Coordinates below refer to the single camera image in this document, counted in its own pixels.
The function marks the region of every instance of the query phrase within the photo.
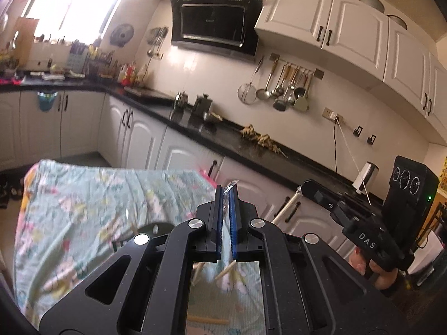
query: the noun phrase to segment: floral blanket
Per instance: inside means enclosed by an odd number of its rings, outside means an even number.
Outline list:
[[[26,175],[16,231],[14,290],[22,313],[38,328],[50,307],[113,254],[113,241],[132,235],[132,226],[178,225],[214,193],[209,179],[195,171],[39,162]],[[228,219],[223,227],[222,260],[206,264],[191,287],[188,315],[229,324],[188,322],[187,334],[265,333],[258,264],[238,264],[214,280],[231,261]]]

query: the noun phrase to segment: window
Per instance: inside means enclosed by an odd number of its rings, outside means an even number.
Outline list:
[[[36,36],[90,44],[104,27],[118,0],[31,0],[25,16],[39,19]]]

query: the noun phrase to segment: upper cabinet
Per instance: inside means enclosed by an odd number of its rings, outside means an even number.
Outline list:
[[[428,49],[407,30],[390,20],[384,82],[425,115],[429,81]]]
[[[321,47],[332,0],[267,0],[256,30],[274,32]]]
[[[446,70],[385,14],[359,0],[266,0],[255,29],[265,46],[349,80],[447,145]]]
[[[383,80],[388,17],[359,0],[333,0],[323,50]]]
[[[447,71],[430,54],[430,87],[426,118],[447,139]]]

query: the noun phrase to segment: bottle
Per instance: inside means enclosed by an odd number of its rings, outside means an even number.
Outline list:
[[[142,66],[142,68],[138,72],[137,79],[135,81],[135,85],[137,87],[144,87],[143,79],[144,79],[147,71],[148,71],[148,65],[145,64],[144,66]]]
[[[118,74],[118,60],[115,60],[115,63],[113,64],[113,67],[110,70],[110,75],[113,77],[113,79],[115,79],[117,74]]]
[[[124,79],[124,77],[126,76],[127,68],[128,68],[128,64],[123,64],[121,66],[121,70],[119,71],[119,75],[118,75],[118,79],[117,79],[118,83],[121,83],[122,80]]]
[[[130,79],[132,78],[132,74],[135,70],[135,62],[133,62],[132,64],[129,64],[127,70],[126,70],[126,75],[124,76],[124,79],[121,82],[121,85],[123,86],[129,86],[130,85]]]

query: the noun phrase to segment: cutting board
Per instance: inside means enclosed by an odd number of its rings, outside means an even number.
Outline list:
[[[31,46],[34,42],[34,33],[39,23],[38,19],[28,19],[19,17],[14,25],[13,35],[11,40],[16,36],[15,49],[11,52],[14,59],[19,60],[19,67],[25,66],[30,57]]]

